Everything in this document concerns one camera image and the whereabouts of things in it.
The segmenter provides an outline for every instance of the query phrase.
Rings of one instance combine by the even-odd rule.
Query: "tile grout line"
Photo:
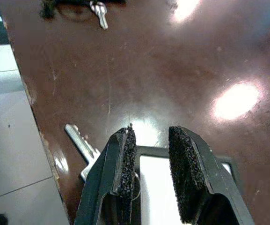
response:
[[[2,71],[0,71],[0,73],[3,73],[3,72],[12,72],[12,71],[18,71],[18,69],[2,70]]]
[[[23,189],[23,188],[27,188],[27,187],[29,187],[29,186],[31,186],[31,185],[33,185],[33,184],[37,184],[37,183],[39,183],[39,182],[41,182],[41,181],[48,180],[49,178],[52,178],[52,177],[53,177],[53,176],[50,176],[50,177],[44,178],[44,179],[42,179],[42,180],[38,180],[38,181],[36,181],[36,182],[33,182],[33,183],[31,183],[31,184],[28,184],[28,185],[26,185],[26,186],[23,186],[23,187],[20,187],[20,188],[15,189],[15,190],[9,191],[9,192],[7,192],[7,193],[4,193],[4,194],[0,195],[0,197],[2,197],[2,196],[4,196],[4,195],[8,195],[8,194],[10,194],[10,193],[12,193],[12,192],[21,190],[21,189]]]

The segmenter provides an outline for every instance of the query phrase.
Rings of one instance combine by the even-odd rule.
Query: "scratch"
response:
[[[7,30],[8,29],[7,22],[6,21],[3,21],[3,24],[4,24],[5,29]]]
[[[58,77],[56,76],[55,70],[52,70],[52,78],[55,81]]]
[[[22,81],[22,83],[23,83],[24,89],[26,90],[26,94],[27,94],[27,98],[29,100],[29,104],[32,106],[37,100],[37,94],[36,94],[35,91],[33,91],[31,89],[28,89],[28,86],[24,81]]]
[[[107,135],[108,134],[109,122],[110,122],[110,114],[111,114],[111,91],[112,91],[108,55],[106,55],[106,65],[107,65],[107,77],[108,77],[108,85],[109,85],[108,114],[107,114],[107,122],[106,122],[106,135]]]
[[[124,42],[122,46],[120,46],[120,49],[126,49],[127,48],[127,42]]]
[[[260,193],[260,189],[258,189],[256,192],[255,192],[255,195],[253,196],[253,202],[255,202],[255,197]]]
[[[147,50],[146,52],[144,52],[143,54],[144,54],[144,55],[148,55],[150,52],[153,51],[153,49],[154,49],[154,46],[151,47],[150,49],[148,49],[148,50]]]
[[[56,91],[56,84],[54,83],[53,86],[54,86],[54,88],[52,89],[52,95],[54,96],[55,95],[55,91]]]

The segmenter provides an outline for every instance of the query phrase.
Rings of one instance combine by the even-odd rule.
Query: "key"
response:
[[[99,18],[99,24],[101,25],[101,27],[106,30],[108,28],[108,24],[106,21],[106,13],[107,13],[107,8],[106,5],[100,1],[98,2],[90,2],[90,8],[91,10],[95,13],[95,15],[97,15],[97,17]]]
[[[83,178],[83,180],[86,182],[86,178],[88,176],[88,173],[93,166],[93,164],[96,162],[97,158],[100,155],[99,150],[94,149],[81,135],[79,132],[79,129],[76,125],[65,125],[65,131],[68,133],[72,141],[75,143],[75,145],[78,147],[81,154],[85,157],[85,159],[88,162],[88,165],[82,172],[80,173],[80,176]]]

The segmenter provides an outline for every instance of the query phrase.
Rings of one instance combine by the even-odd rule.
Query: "silver key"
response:
[[[79,129],[76,125],[65,125],[65,131],[68,133],[72,141],[78,147],[81,154],[85,157],[88,162],[86,168],[80,173],[80,176],[86,182],[88,173],[93,166],[93,164],[98,159],[100,152],[97,149],[94,149],[81,135]]]
[[[99,18],[99,24],[101,27],[106,30],[108,28],[108,24],[106,21],[106,13],[107,13],[107,8],[106,5],[100,1],[94,3],[93,1],[90,2],[90,8],[91,10],[95,13],[95,15],[98,16]]]

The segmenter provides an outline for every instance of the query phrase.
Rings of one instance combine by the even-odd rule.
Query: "brown table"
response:
[[[45,21],[38,0],[0,0],[70,220],[85,162],[64,125],[102,150],[132,122],[140,145],[167,147],[168,127],[182,125],[233,157],[255,223],[270,224],[270,0],[107,8],[103,31],[88,8],[59,6]]]

